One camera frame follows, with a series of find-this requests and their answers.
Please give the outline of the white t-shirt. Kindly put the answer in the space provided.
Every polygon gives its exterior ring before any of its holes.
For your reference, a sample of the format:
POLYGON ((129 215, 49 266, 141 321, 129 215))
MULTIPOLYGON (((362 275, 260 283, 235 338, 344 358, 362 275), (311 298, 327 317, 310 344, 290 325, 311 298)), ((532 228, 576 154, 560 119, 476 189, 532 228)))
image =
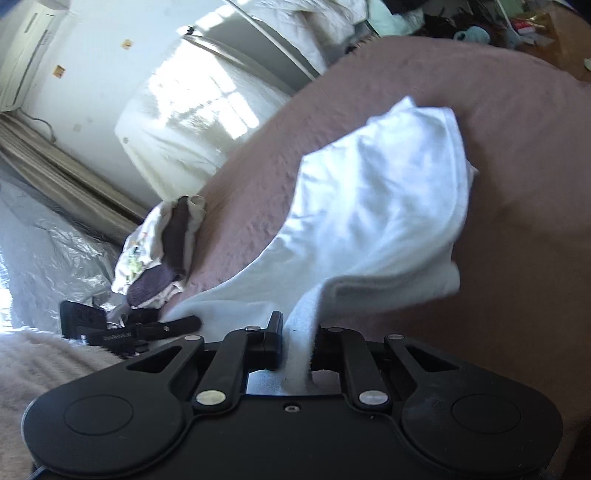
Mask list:
POLYGON ((283 359, 257 372, 249 393, 318 393, 311 357, 318 329, 342 317, 383 313, 456 293, 452 258, 468 213, 475 168, 448 107, 405 98, 387 113, 305 155, 286 221, 250 263, 175 305, 201 334, 286 318, 283 359))

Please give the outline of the folded clothes stack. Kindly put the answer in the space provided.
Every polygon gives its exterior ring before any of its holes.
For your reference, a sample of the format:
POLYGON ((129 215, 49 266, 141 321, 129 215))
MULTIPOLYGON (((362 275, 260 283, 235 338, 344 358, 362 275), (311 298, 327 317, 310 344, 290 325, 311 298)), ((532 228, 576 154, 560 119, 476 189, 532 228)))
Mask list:
POLYGON ((186 285, 205 218, 199 195, 162 201, 125 240, 111 290, 133 309, 159 309, 186 285))

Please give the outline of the silver plastic sheet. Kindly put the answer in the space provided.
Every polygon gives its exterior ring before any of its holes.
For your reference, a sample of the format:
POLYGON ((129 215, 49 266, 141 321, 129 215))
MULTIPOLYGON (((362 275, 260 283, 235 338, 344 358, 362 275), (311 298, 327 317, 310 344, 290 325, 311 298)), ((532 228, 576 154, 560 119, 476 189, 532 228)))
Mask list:
POLYGON ((114 246, 20 178, 1 172, 1 331, 22 327, 58 333, 68 300, 112 310, 114 246))

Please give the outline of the beige curtain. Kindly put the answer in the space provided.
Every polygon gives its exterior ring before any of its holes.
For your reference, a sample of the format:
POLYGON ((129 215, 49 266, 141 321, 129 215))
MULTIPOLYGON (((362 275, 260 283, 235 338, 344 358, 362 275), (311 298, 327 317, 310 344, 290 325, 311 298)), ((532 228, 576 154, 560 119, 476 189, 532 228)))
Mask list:
POLYGON ((147 210, 15 116, 1 115, 1 163, 76 222, 121 244, 147 210))

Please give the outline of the brown bed cover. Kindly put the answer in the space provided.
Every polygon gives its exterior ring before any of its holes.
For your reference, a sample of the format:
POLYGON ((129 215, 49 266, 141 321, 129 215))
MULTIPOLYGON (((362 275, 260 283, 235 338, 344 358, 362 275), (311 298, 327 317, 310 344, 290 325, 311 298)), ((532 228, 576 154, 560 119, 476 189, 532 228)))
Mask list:
POLYGON ((590 475, 590 86, 533 56, 425 37, 386 37, 297 93, 202 189, 207 215, 186 297, 242 270, 276 235, 301 158, 404 97, 449 107, 478 176, 454 249, 459 292, 351 318, 399 331, 523 382, 564 421, 550 469, 590 475))

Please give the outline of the white cloth covered furniture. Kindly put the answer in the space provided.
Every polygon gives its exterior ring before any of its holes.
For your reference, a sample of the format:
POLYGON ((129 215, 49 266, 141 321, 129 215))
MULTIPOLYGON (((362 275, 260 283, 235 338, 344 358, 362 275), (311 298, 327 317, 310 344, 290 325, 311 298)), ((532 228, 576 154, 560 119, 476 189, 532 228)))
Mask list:
POLYGON ((160 199, 194 194, 317 77, 287 40, 226 1, 171 46, 114 132, 160 199))

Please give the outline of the white air conditioner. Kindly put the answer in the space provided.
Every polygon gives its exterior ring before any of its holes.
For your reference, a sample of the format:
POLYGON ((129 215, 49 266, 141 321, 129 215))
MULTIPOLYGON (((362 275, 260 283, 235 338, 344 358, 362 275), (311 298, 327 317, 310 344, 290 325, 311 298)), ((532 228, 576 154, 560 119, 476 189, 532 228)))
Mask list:
POLYGON ((31 1, 21 19, 10 26, 1 61, 1 111, 19 109, 41 60, 68 13, 59 1, 31 1))

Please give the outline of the white quilted jacket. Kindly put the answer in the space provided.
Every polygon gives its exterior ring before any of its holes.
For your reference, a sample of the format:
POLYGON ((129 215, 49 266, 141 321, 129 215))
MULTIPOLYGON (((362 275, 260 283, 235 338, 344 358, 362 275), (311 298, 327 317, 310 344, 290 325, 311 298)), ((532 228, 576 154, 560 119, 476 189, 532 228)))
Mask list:
POLYGON ((308 78, 322 75, 344 55, 356 26, 369 16, 366 1, 230 1, 308 78))

